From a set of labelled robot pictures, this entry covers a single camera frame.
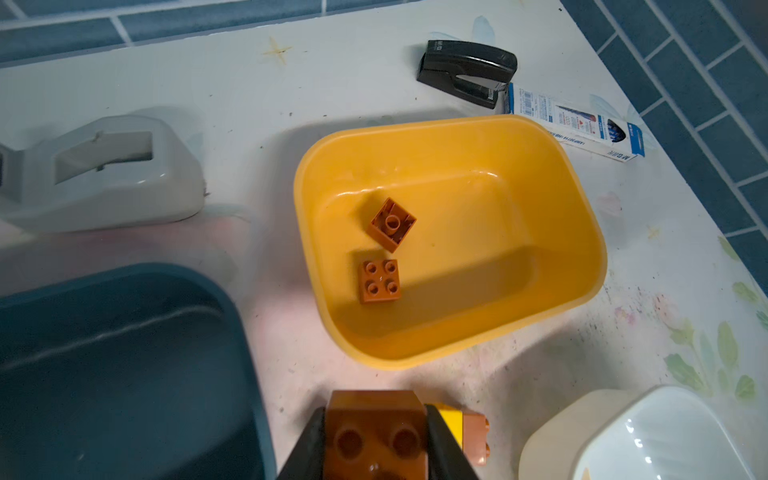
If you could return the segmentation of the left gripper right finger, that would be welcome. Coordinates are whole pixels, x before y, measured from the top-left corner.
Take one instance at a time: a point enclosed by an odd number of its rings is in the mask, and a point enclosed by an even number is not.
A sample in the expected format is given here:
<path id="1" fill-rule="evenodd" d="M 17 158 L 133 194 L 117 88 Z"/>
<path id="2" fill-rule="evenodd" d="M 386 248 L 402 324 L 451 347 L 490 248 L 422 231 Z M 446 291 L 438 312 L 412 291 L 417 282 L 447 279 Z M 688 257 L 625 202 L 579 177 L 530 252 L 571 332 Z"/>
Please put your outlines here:
<path id="1" fill-rule="evenodd" d="M 438 409 L 426 405 L 429 480 L 477 480 L 478 476 Z"/>

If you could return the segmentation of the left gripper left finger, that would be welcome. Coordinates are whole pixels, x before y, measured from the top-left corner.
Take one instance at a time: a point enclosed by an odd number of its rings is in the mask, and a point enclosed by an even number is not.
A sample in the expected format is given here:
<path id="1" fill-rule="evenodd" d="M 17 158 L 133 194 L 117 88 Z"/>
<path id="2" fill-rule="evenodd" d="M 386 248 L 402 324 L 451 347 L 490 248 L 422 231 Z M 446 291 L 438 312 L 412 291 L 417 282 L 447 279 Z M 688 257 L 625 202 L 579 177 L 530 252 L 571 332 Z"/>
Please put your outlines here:
<path id="1" fill-rule="evenodd" d="M 320 480 L 325 455 L 325 411 L 318 407 L 310 416 L 277 480 Z"/>

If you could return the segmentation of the brown 2x2 lego brick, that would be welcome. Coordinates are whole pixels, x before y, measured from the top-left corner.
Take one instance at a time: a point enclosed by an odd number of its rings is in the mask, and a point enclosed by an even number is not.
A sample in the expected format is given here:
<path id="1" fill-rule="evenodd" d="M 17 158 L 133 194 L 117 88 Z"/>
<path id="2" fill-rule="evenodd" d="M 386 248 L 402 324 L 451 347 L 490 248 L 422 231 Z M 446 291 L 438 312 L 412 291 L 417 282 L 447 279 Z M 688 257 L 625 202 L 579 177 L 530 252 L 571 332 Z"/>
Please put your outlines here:
<path id="1" fill-rule="evenodd" d="M 399 265 L 395 259 L 367 260 L 358 271 L 362 304 L 396 301 L 401 298 Z"/>

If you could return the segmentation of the brown upturned lego brick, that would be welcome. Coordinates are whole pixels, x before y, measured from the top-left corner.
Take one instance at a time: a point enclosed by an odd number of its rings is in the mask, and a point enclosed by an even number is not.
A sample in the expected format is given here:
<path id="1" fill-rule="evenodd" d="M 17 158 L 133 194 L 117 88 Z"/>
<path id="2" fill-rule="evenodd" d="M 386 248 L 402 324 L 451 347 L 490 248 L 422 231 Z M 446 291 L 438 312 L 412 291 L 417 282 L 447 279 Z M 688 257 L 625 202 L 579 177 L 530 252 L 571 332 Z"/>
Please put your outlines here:
<path id="1" fill-rule="evenodd" d="M 391 198 L 387 198 L 366 226 L 366 233 L 386 251 L 394 253 L 402 244 L 416 218 Z"/>

